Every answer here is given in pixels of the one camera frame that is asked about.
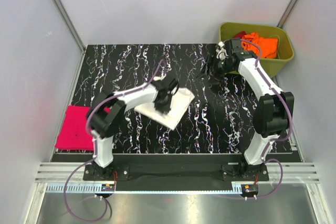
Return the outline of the white printed t-shirt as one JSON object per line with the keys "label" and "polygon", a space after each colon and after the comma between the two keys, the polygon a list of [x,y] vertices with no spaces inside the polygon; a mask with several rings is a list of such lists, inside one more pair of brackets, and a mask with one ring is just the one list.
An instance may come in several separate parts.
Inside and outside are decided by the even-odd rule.
{"label": "white printed t-shirt", "polygon": [[152,85],[161,89],[172,90],[171,110],[168,114],[162,114],[154,108],[154,101],[138,105],[134,110],[149,119],[152,119],[167,128],[174,130],[186,113],[195,95],[188,88],[181,88],[179,81],[171,76],[155,77]]}

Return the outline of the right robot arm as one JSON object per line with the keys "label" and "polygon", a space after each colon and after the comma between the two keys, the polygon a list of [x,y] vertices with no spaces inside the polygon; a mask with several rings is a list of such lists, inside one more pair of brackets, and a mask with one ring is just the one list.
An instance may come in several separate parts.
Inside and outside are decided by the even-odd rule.
{"label": "right robot arm", "polygon": [[283,132],[292,132],[294,96],[284,92],[260,64],[262,50],[245,50],[243,40],[228,39],[217,44],[216,54],[207,57],[198,78],[209,77],[210,85],[220,85],[227,73],[236,71],[248,82],[258,103],[253,115],[254,136],[242,158],[224,178],[255,180],[266,174],[266,156],[275,141],[283,142]]}

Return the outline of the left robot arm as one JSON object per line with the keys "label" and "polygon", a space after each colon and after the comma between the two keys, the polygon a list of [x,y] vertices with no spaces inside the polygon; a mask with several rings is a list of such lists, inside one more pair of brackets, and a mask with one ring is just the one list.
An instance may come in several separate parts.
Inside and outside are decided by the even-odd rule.
{"label": "left robot arm", "polygon": [[113,175],[113,138],[124,119],[124,114],[139,105],[152,103],[154,113],[166,116],[171,111],[172,98],[177,94],[179,87],[177,79],[167,76],[122,92],[102,91],[94,99],[86,115],[86,129],[93,137],[92,166],[99,178],[107,180]]}

